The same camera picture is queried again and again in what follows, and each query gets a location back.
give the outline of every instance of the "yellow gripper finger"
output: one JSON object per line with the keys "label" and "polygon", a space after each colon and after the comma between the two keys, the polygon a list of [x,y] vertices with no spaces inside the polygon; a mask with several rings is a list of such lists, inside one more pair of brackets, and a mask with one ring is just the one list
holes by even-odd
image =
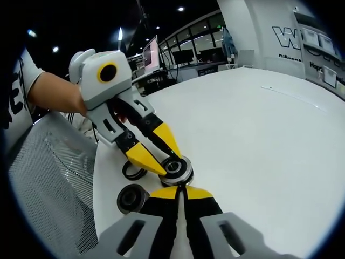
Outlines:
{"label": "yellow gripper finger", "polygon": [[159,138],[161,138],[179,158],[182,158],[180,150],[177,147],[174,135],[166,123],[163,122],[162,124],[160,124],[153,132]]}
{"label": "yellow gripper finger", "polygon": [[128,160],[135,166],[144,168],[159,175],[166,175],[167,171],[155,157],[140,142],[126,152]]}

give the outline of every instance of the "metal ring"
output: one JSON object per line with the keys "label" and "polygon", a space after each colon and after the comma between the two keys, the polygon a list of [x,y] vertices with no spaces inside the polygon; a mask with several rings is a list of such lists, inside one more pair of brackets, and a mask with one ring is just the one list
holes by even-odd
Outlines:
{"label": "metal ring", "polygon": [[184,181],[186,181],[190,177],[190,175],[192,174],[192,171],[193,171],[192,164],[191,164],[190,160],[188,158],[186,158],[185,156],[182,156],[182,159],[186,162],[186,165],[187,165],[187,168],[186,168],[184,174],[178,178],[175,178],[175,179],[168,179],[168,178],[165,178],[164,176],[159,175],[158,177],[161,179],[161,181],[163,183],[165,183],[168,186],[179,185],[180,183],[183,183]]}
{"label": "metal ring", "polygon": [[[175,169],[175,170],[169,170],[169,166],[170,166],[171,164],[173,164],[173,163],[176,163],[176,164],[177,164],[177,169]],[[171,161],[171,162],[169,162],[169,163],[166,165],[165,169],[166,169],[166,171],[167,171],[168,173],[170,173],[170,174],[175,174],[175,173],[177,173],[177,172],[179,172],[179,171],[181,170],[181,167],[182,167],[181,162],[178,162],[178,161]]]}

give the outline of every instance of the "yellow circle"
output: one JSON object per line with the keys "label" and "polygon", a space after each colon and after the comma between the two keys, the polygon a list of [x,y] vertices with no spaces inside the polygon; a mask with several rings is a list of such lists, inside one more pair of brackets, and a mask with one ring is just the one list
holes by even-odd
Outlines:
{"label": "yellow circle", "polygon": [[101,83],[108,83],[108,82],[111,81],[111,80],[104,81],[104,80],[102,80],[102,78],[101,78],[101,73],[102,73],[103,69],[104,69],[106,66],[109,66],[109,65],[115,66],[115,69],[116,69],[115,75],[114,75],[114,77],[113,77],[111,80],[113,80],[113,79],[115,78],[115,76],[116,76],[116,74],[117,74],[117,70],[118,70],[117,64],[116,64],[115,62],[105,62],[105,63],[103,63],[103,64],[99,67],[98,72],[97,72],[97,79],[98,79],[99,82],[101,82]]}

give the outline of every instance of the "desk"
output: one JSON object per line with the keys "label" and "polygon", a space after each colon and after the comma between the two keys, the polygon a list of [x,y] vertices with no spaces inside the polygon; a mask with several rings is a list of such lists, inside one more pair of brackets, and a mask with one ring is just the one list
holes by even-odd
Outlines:
{"label": "desk", "polygon": [[[223,66],[225,66],[225,64],[227,64],[227,62],[209,62],[209,63],[205,62],[205,63],[191,64],[191,65],[179,67],[177,82],[180,83],[192,78],[199,77],[198,72],[200,70],[215,68],[220,71],[224,69]],[[171,74],[174,78],[176,78],[177,69],[171,69]]]}
{"label": "desk", "polygon": [[[192,185],[258,229],[268,247],[306,258],[327,237],[345,198],[345,102],[308,81],[246,68],[147,98],[192,162]],[[119,150],[99,143],[93,180],[98,236],[122,217],[116,198],[132,183],[121,173],[125,161]],[[148,192],[161,187],[151,173],[137,183]]]}

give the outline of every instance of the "gray mesh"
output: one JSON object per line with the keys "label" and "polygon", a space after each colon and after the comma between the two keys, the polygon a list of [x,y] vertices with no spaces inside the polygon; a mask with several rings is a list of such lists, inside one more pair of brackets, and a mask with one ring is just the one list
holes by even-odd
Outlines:
{"label": "gray mesh", "polygon": [[92,205],[96,145],[57,113],[38,121],[9,170],[14,195],[37,237],[57,258],[97,243]]}

